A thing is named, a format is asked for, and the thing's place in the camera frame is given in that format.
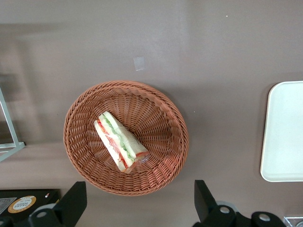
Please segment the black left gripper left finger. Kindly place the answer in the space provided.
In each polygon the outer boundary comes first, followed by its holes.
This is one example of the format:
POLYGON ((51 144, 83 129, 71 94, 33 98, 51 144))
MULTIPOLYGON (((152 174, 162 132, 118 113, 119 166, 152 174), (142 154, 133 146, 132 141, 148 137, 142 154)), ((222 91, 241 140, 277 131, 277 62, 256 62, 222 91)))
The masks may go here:
POLYGON ((74 227, 86 207, 86 183, 76 182, 59 202, 37 208, 28 223, 31 227, 74 227))

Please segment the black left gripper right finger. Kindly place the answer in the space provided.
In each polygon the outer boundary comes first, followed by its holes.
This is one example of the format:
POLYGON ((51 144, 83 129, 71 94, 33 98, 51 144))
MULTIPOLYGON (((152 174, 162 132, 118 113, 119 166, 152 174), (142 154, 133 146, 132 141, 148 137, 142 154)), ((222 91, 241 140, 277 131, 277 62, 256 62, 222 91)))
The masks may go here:
POLYGON ((195 180, 194 204, 200 220, 194 227, 235 226, 235 211, 225 204, 218 205, 204 180, 195 180))

